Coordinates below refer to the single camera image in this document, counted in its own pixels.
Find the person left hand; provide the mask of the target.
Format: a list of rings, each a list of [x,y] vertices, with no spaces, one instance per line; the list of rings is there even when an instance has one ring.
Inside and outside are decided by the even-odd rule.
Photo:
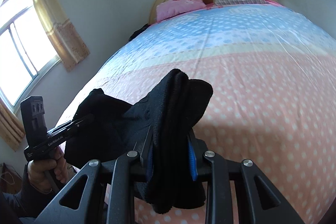
[[[33,160],[28,163],[27,173],[30,184],[42,193],[51,191],[52,186],[49,182],[46,172],[53,171],[56,180],[65,184],[68,181],[68,171],[64,153],[60,147],[56,147],[50,159]]]

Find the dark left sleeve forearm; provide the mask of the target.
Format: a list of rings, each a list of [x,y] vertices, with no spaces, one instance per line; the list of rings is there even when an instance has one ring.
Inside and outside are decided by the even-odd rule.
[[[1,219],[5,223],[14,223],[15,217],[36,218],[56,196],[53,190],[42,193],[30,184],[27,166],[21,190],[16,194],[1,192]]]

